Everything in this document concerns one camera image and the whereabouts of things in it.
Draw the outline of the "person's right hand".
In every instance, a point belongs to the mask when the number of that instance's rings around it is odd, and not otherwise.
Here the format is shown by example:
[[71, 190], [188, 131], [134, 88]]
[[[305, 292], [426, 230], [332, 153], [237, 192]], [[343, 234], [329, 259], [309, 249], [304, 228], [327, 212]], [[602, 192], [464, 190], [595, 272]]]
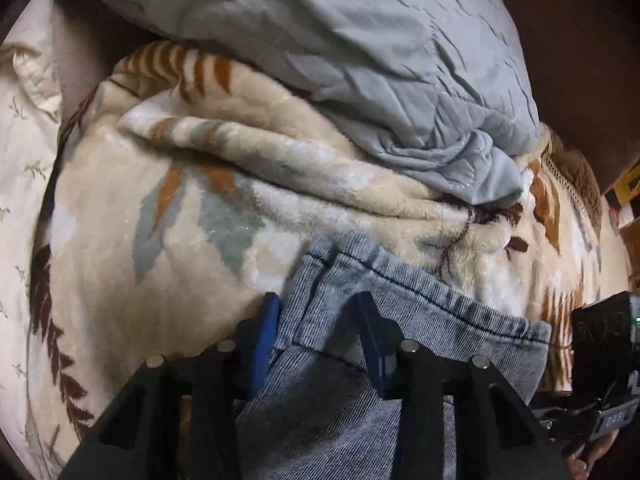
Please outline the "person's right hand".
[[589, 443], [583, 450], [568, 456], [565, 461], [574, 480], [587, 480], [597, 460], [608, 452], [620, 430], [614, 430], [599, 440]]

